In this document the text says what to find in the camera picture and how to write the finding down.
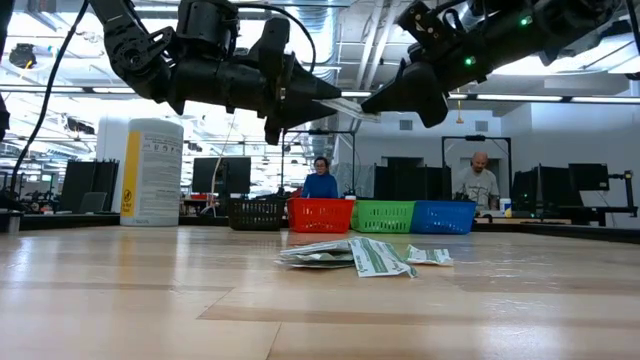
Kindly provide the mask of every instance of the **black monitor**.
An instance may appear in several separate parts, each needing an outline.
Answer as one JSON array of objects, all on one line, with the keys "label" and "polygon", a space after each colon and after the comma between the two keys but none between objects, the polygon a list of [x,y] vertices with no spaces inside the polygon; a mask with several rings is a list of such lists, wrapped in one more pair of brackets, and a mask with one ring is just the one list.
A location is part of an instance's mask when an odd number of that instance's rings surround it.
[{"label": "black monitor", "polygon": [[[191,190],[196,193],[210,193],[213,171],[218,158],[195,158],[193,160],[193,181]],[[249,194],[251,192],[251,158],[222,158],[216,173],[216,193]]]},{"label": "black monitor", "polygon": [[540,166],[540,192],[545,208],[584,206],[580,192],[571,186],[568,168]]},{"label": "black monitor", "polygon": [[569,164],[571,186],[578,191],[609,191],[607,164]]},{"label": "black monitor", "polygon": [[511,202],[515,211],[535,212],[538,198],[538,168],[513,175]]}]

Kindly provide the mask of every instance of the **woman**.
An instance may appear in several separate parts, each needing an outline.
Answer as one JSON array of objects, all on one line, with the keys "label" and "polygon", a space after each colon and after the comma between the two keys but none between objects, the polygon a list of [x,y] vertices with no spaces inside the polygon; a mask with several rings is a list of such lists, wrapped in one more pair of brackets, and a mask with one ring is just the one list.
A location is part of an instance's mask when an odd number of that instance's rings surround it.
[{"label": "woman", "polygon": [[313,163],[316,173],[307,176],[304,181],[302,190],[302,198],[314,199],[337,199],[338,182],[331,174],[329,174],[329,160],[325,157],[319,157]]}]

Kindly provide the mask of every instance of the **yellow label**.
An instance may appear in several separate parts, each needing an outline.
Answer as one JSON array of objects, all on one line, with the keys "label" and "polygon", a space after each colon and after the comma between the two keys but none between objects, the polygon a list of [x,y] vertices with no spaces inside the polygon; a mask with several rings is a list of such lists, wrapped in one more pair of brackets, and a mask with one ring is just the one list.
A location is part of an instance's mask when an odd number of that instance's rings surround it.
[{"label": "yellow label", "polygon": [[138,185],[138,165],[140,162],[140,132],[130,132],[127,141],[127,157],[124,166],[122,184],[122,208],[120,215],[133,217],[136,205],[136,188]]}]

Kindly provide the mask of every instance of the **wooden tabletop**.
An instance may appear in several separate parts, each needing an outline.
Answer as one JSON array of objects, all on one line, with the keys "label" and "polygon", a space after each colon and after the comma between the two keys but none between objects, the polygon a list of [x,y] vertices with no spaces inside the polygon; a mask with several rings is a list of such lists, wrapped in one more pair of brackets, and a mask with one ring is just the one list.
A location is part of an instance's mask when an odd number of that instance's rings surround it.
[{"label": "wooden tabletop", "polygon": [[0,359],[638,359],[640,247],[370,235],[453,268],[287,270],[343,235],[90,228],[0,236]]}]

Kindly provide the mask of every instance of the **black basket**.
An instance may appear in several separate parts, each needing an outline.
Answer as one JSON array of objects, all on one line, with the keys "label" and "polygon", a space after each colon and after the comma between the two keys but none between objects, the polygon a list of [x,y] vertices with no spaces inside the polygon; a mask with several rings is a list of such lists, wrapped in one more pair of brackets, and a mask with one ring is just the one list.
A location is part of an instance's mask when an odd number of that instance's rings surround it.
[{"label": "black basket", "polygon": [[278,231],[284,215],[283,200],[229,201],[229,227],[240,231]]}]

